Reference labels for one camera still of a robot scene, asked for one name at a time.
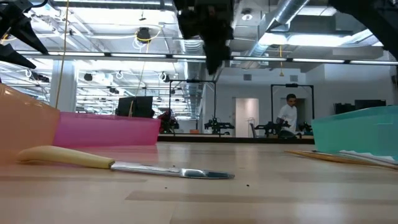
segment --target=white door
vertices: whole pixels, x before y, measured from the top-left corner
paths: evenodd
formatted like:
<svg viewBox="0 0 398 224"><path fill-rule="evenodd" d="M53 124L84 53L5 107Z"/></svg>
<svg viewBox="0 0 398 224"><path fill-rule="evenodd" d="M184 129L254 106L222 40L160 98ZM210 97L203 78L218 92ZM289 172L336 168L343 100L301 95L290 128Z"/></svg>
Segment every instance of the white door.
<svg viewBox="0 0 398 224"><path fill-rule="evenodd" d="M259 99L236 98L235 99L235 137L252 137L249 123L256 126L259 121Z"/></svg>

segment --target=column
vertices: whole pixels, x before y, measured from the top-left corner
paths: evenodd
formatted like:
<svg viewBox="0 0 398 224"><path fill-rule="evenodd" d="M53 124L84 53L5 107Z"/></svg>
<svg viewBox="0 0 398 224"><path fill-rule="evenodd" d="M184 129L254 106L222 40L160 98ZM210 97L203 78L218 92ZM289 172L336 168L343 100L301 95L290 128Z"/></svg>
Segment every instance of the column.
<svg viewBox="0 0 398 224"><path fill-rule="evenodd" d="M55 107L57 100L61 66L62 61L53 61L50 90L50 105L53 107ZM63 75L60 84L60 93L57 106L57 109L59 109L60 111L75 112L78 74L79 71L75 68L74 61L64 61Z"/></svg>

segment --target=yellow knife handle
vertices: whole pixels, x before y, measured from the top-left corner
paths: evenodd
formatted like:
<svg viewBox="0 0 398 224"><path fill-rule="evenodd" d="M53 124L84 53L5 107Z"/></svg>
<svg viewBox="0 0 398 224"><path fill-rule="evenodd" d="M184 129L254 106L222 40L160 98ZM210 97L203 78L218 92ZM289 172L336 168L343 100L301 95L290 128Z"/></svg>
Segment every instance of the yellow knife handle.
<svg viewBox="0 0 398 224"><path fill-rule="evenodd" d="M38 146L22 150L17 155L17 160L25 161L49 161L74 164L85 167L110 169L114 159L92 155L72 149L56 146Z"/></svg>

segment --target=person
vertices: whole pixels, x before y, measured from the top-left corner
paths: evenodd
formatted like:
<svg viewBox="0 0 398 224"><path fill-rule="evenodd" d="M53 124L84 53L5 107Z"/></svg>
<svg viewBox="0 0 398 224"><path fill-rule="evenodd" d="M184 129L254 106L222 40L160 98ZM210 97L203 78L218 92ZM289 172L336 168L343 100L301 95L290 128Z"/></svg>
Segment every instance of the person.
<svg viewBox="0 0 398 224"><path fill-rule="evenodd" d="M287 121L290 127L283 127L283 130L290 131L291 133L296 133L296 123L297 123L297 108L296 96L294 94L289 94L286 96L286 105L283 106L278 115L277 123Z"/></svg>

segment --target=wooden table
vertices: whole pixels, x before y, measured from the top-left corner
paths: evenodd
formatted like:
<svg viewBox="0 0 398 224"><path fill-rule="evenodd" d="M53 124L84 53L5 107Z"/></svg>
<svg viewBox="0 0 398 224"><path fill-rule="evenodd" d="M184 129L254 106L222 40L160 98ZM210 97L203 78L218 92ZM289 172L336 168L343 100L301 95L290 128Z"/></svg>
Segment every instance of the wooden table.
<svg viewBox="0 0 398 224"><path fill-rule="evenodd" d="M35 163L0 165L4 224L398 223L398 173L317 161L308 145L159 144L96 151L124 161L233 171L197 180Z"/></svg>

